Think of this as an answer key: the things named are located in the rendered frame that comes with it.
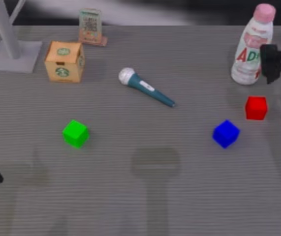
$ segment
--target green cube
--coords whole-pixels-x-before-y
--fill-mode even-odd
[[[62,134],[65,141],[76,148],[81,148],[89,138],[88,128],[76,120],[72,120],[65,129],[63,129]]]

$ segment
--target metal pole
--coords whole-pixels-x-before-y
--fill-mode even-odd
[[[13,32],[9,14],[3,0],[0,0],[0,35],[8,55],[12,59],[18,59],[21,56],[20,45]]]

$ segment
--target red cube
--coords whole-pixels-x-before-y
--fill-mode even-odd
[[[268,111],[266,97],[249,96],[245,105],[247,119],[263,120]]]

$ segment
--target blue cube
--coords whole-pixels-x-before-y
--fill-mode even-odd
[[[223,148],[227,148],[237,140],[239,133],[238,127],[226,120],[215,128],[213,139]]]

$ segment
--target white microphone head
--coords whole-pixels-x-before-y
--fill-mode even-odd
[[[135,71],[133,68],[124,68],[119,73],[119,80],[123,85],[127,85],[129,82],[129,79],[132,77],[132,75],[135,74]]]

